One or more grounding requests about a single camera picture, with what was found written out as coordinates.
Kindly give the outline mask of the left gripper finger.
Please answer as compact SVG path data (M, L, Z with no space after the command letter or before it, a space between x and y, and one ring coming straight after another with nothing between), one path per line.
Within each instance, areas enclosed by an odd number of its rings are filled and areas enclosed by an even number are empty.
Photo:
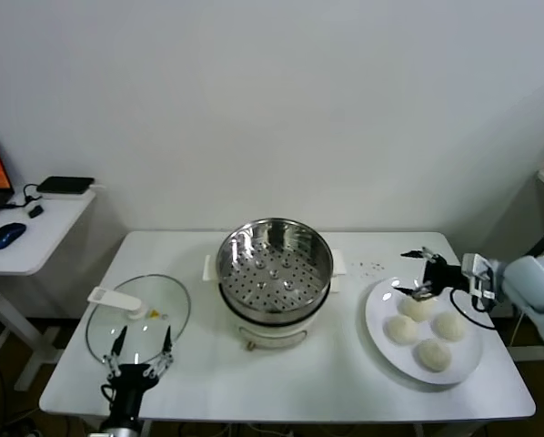
M174 362L171 326L166 329L163 346L158 356L151 361L143 376L149 379L160 379Z
M118 337L114 340L111 351L103 358L107 369L107 378L114 379L121 375L119 357L126 339L127 326L124 326Z

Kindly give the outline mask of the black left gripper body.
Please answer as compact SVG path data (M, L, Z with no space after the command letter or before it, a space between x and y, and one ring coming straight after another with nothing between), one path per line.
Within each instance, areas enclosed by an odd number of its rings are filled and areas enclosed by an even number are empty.
M157 385L150 364L121 364L119 375L111 374L106 383L109 403L108 422L134 422L138 419L144 394Z

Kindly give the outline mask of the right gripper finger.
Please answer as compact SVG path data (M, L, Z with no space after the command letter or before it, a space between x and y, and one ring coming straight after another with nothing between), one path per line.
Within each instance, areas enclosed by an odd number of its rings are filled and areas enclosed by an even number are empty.
M405 296L415 301L431 300L437 297L437 295L434 293L433 286L430 281L418 284L413 289L396 286L394 287L394 290L401 292Z
M400 254L402 258L408 259L424 259L430 264L439 264L442 261L442 257L427 247L421 249L412 249Z

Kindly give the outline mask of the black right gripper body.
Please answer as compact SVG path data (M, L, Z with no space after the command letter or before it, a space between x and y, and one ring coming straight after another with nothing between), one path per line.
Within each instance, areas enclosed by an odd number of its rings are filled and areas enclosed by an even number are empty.
M423 283L430 292L442 292L447 288L465 290L465 276L461 267L448 264L443 259L430 260L426 263Z

